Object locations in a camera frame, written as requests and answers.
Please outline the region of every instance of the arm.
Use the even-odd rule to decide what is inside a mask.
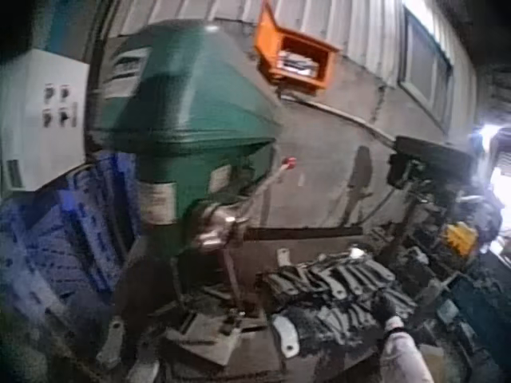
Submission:
[[[393,316],[385,323],[385,332],[390,334],[380,357],[380,371],[384,383],[434,383],[414,339],[402,329],[400,317]]]

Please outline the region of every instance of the pipe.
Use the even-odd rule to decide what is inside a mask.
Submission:
[[[326,113],[333,114],[334,116],[341,117],[344,120],[348,120],[350,122],[353,122],[354,124],[357,124],[358,126],[361,126],[362,128],[366,129],[372,136],[374,136],[377,140],[379,140],[382,144],[387,146],[388,148],[394,148],[394,138],[385,133],[384,131],[376,128],[372,124],[369,124],[364,119],[353,116],[351,114],[345,113],[342,110],[338,110],[336,108],[332,108],[331,106],[321,104],[316,101],[309,101],[305,100],[302,97],[296,96],[294,93],[286,92],[286,94],[283,94],[280,97],[281,100],[285,101],[291,101],[296,102],[301,105],[305,105],[314,109],[321,110]]]

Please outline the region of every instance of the control box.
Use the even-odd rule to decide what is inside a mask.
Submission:
[[[0,67],[2,182],[32,192],[85,162],[89,65],[32,49]]]

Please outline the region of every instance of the glove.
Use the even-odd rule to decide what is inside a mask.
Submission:
[[[373,318],[385,327],[386,321],[396,316],[396,307],[384,294],[376,294],[370,308]]]

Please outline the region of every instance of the yellow object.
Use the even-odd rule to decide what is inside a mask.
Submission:
[[[467,258],[477,241],[477,231],[463,222],[447,225],[444,231],[446,242],[458,252],[462,258]]]

